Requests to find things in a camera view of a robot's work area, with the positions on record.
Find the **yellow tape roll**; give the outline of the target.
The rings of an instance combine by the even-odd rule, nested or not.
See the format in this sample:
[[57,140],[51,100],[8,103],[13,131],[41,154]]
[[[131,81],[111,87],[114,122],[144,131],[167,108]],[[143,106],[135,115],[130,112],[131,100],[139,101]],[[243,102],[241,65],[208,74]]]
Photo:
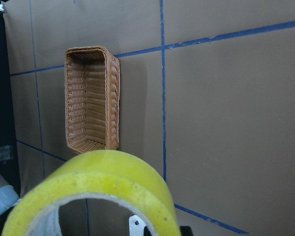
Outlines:
[[139,216],[153,236],[178,236],[171,193],[144,160],[117,150],[96,150],[65,162],[10,212],[4,236],[57,236],[59,207],[80,199],[114,202]]

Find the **brown wicker basket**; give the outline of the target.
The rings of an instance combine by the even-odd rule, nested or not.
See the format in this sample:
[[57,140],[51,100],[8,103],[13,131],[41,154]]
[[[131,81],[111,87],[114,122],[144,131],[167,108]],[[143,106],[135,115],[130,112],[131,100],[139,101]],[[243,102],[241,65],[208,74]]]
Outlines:
[[119,146],[120,60],[105,47],[65,53],[65,136],[81,154]]

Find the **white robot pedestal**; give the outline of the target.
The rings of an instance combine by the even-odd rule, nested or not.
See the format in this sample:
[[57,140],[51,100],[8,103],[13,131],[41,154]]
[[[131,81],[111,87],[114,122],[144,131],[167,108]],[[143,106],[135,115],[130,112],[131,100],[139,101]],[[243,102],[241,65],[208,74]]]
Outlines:
[[129,217],[129,235],[130,236],[147,236],[148,228],[146,223],[137,215]]

